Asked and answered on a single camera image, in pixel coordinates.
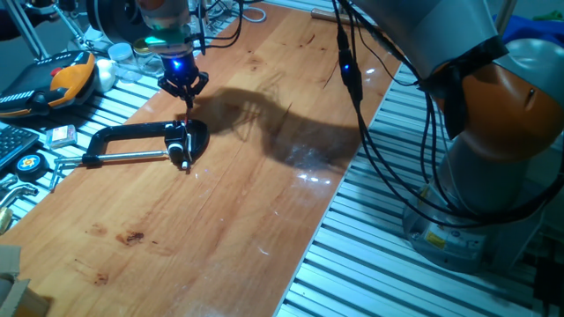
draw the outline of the small box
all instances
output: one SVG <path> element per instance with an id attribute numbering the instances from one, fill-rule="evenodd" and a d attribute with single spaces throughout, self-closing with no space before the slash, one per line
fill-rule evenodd
<path id="1" fill-rule="evenodd" d="M 27 287 L 30 280 L 18 280 L 19 251 L 0 246 L 0 317 L 45 316 L 49 302 Z"/>
<path id="2" fill-rule="evenodd" d="M 77 140 L 77 129 L 72 124 L 69 124 L 48 130 L 46 145 L 50 149 L 57 149 L 67 145 L 76 144 Z"/>

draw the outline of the blue led light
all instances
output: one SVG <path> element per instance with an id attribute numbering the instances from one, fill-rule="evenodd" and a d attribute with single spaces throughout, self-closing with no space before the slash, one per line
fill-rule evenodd
<path id="1" fill-rule="evenodd" d="M 175 70 L 179 70 L 182 67 L 182 63 L 173 60 L 173 65 Z"/>

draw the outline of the dark stain on wood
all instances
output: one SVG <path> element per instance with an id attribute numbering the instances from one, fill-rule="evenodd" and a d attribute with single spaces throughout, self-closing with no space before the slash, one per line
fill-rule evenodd
<path id="1" fill-rule="evenodd" d="M 311 39 L 309 39 L 309 41 L 306 43 L 306 45 L 308 45 L 309 43 L 311 43 L 311 41 L 313 41 L 315 38 L 315 34 L 311 37 Z"/>
<path id="2" fill-rule="evenodd" d="M 103 224 L 96 223 L 92 225 L 89 233 L 94 237 L 103 237 L 108 233 L 108 229 Z"/>
<path id="3" fill-rule="evenodd" d="M 106 285 L 109 281 L 109 275 L 105 274 L 105 273 L 98 273 L 96 274 L 96 280 L 94 281 L 94 284 L 98 285 L 98 286 L 102 286 L 102 285 Z"/>
<path id="4" fill-rule="evenodd" d="M 137 243 L 141 243 L 141 240 L 145 237 L 145 234 L 142 232 L 132 232 L 127 231 L 125 234 L 118 234 L 115 236 L 115 239 L 119 242 L 123 243 L 128 247 L 133 247 Z"/>

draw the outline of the electronic device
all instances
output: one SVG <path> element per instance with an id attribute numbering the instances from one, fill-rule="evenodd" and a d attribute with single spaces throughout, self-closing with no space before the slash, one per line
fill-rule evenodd
<path id="1" fill-rule="evenodd" d="M 94 89 L 94 55 L 64 52 L 27 66 L 0 94 L 0 118 L 49 114 L 52 109 L 80 105 Z"/>
<path id="2" fill-rule="evenodd" d="M 0 170 L 26 152 L 39 139 L 33 132 L 0 122 Z"/>

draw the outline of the yellow label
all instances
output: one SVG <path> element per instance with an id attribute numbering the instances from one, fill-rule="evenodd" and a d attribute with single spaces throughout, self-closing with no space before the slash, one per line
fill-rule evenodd
<path id="1" fill-rule="evenodd" d="M 438 235 L 432 233 L 432 232 L 427 232 L 427 236 L 425 236 L 425 240 L 427 240 L 430 244 L 434 245 L 435 247 L 440 248 L 441 250 L 444 249 L 444 246 L 446 245 L 446 240 L 439 237 Z"/>
<path id="2" fill-rule="evenodd" d="M 429 191 L 429 186 L 425 185 L 425 187 L 423 188 L 423 190 L 421 190 L 421 197 L 423 198 L 427 198 L 427 192 Z M 421 207 L 423 205 L 423 201 L 419 199 L 419 207 Z"/>

